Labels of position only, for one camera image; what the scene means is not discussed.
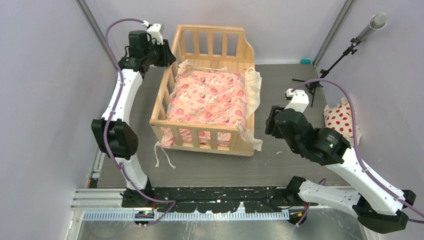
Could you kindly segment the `wooden slatted pet bed frame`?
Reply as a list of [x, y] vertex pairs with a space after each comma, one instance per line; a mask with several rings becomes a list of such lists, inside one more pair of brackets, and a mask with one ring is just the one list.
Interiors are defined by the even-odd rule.
[[[198, 123], [170, 122], [166, 119], [171, 93], [175, 86], [178, 65], [185, 60], [199, 67], [227, 68], [241, 73], [253, 67], [255, 53], [241, 27], [180, 24], [177, 27], [172, 53], [176, 62], [164, 70], [150, 118], [158, 145], [173, 150], [236, 156], [252, 156], [241, 144], [236, 127]], [[255, 112], [247, 126], [254, 133]]]

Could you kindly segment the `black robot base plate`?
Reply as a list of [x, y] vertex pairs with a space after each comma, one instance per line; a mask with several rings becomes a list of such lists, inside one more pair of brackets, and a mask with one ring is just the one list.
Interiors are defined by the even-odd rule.
[[284, 187], [277, 186], [155, 187], [146, 190], [145, 194], [147, 198], [136, 190], [126, 189], [120, 194], [122, 207], [202, 214], [208, 211], [234, 213], [239, 207], [244, 207], [247, 213], [276, 213], [306, 207], [306, 203], [289, 196]]

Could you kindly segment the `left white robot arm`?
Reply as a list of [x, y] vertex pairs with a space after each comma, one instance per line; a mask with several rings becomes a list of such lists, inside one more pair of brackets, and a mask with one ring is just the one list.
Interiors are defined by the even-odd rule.
[[130, 203], [148, 207], [154, 200], [151, 183], [138, 160], [139, 139], [129, 120], [135, 96], [151, 65], [169, 67], [176, 57], [159, 30], [134, 30], [128, 34], [129, 45], [117, 62], [116, 85], [110, 102], [91, 130], [101, 152], [122, 173], [126, 190], [123, 197]]

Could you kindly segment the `pink unicorn print cushion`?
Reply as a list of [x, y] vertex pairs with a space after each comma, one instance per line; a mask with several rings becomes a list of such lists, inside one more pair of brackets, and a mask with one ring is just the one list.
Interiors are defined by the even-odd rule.
[[254, 67], [231, 72], [226, 67], [201, 67], [185, 60], [178, 65], [174, 79], [167, 121], [236, 127], [248, 151], [261, 151], [263, 141], [248, 127], [248, 118], [261, 102], [262, 77]]

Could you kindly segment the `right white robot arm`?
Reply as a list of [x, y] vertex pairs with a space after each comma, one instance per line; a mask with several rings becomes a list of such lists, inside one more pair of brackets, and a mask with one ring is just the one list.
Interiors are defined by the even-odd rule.
[[[285, 188], [291, 205], [317, 203], [355, 217], [364, 227], [388, 234], [402, 231], [410, 218], [403, 209], [413, 205], [416, 194], [387, 183], [364, 162], [339, 132], [331, 128], [313, 128], [305, 115], [292, 108], [272, 106], [265, 122], [265, 133], [284, 139], [295, 154], [333, 171], [354, 189], [340, 190], [294, 176]], [[370, 174], [379, 180], [374, 182]]]

